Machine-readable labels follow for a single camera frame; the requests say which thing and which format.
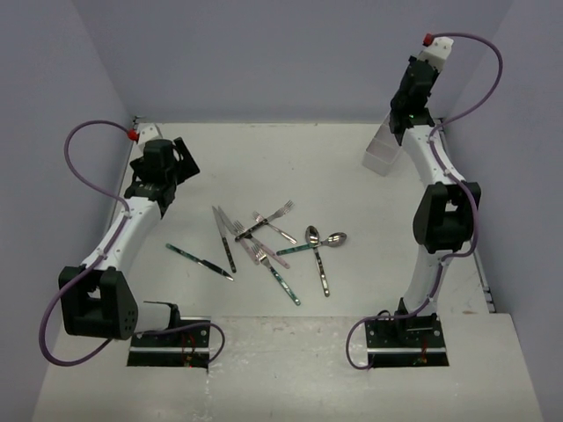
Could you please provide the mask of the black handled spoon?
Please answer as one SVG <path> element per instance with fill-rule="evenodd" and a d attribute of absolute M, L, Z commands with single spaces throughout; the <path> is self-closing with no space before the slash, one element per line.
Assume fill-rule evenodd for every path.
<path fill-rule="evenodd" d="M 308 226 L 307 229 L 306 229 L 306 240 L 307 240 L 308 243 L 316 243 L 318 241 L 321 241 L 318 230 L 312 225 Z M 324 269 L 322 259 L 320 257 L 319 252 L 318 252 L 318 248 L 315 248 L 315 249 L 312 249 L 312 250 L 313 250 L 313 253 L 315 255 L 316 264 L 317 264 L 317 268 L 318 268 L 318 275 L 320 277 L 320 281 L 321 281 L 321 285 L 322 285 L 322 288 L 323 288 L 324 295 L 325 295 L 325 297 L 329 297 L 331 293 L 330 293 L 330 288 L 328 286 L 328 282 L 327 282 L 327 279 L 326 279 L 325 269 Z"/>

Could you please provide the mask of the green handled spoon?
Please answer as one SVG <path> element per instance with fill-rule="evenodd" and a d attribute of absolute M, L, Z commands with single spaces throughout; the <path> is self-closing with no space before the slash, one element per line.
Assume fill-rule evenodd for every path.
<path fill-rule="evenodd" d="M 339 247 L 342 246 L 347 241 L 347 234 L 344 232 L 336 232 L 331 234 L 328 238 L 322 241 L 318 241 L 316 243 L 308 243 L 298 246 L 293 246 L 287 249 L 279 250 L 275 253 L 276 256 L 283 256 L 288 255 L 291 253 L 296 253 L 299 251 L 306 251 L 309 249 L 315 249 L 320 246 L 329 246 L 329 247 Z"/>

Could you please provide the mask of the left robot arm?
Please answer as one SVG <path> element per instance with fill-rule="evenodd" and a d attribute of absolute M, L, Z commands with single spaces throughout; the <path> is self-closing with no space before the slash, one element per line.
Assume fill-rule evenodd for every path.
<path fill-rule="evenodd" d="M 128 274 L 148 234 L 175 200 L 177 187 L 199 174 L 182 138 L 150 140 L 131 164 L 125 204 L 101 244 L 79 266 L 59 275 L 62 319 L 69 335 L 125 340 L 151 331 L 161 344 L 181 339 L 183 324 L 170 302 L 139 302 Z"/>

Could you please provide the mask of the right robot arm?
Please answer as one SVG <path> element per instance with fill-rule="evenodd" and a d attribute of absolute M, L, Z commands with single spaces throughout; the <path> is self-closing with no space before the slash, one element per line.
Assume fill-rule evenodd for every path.
<path fill-rule="evenodd" d="M 413 218 L 419 245 L 411 283 L 399 300 L 393 337 L 404 346 L 423 336 L 436 318 L 437 298 L 453 258 L 476 233 L 474 215 L 480 186 L 467 182 L 445 156 L 427 102 L 439 70 L 428 59 L 411 56 L 391 100 L 389 127 L 399 147 L 413 160 L 425 187 Z"/>

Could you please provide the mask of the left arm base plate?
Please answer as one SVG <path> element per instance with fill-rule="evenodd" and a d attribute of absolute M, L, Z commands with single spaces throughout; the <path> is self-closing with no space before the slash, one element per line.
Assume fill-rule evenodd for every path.
<path fill-rule="evenodd" d="M 180 316 L 178 327 L 207 323 L 200 328 L 165 336 L 131 338 L 128 367 L 198 367 L 208 368 L 210 359 L 210 321 L 201 316 Z"/>

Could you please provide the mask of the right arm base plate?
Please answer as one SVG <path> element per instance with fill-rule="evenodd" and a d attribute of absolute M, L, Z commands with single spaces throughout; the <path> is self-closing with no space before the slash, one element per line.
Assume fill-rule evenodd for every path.
<path fill-rule="evenodd" d="M 364 324 L 369 368 L 447 367 L 442 325 L 436 314 L 379 319 Z"/>

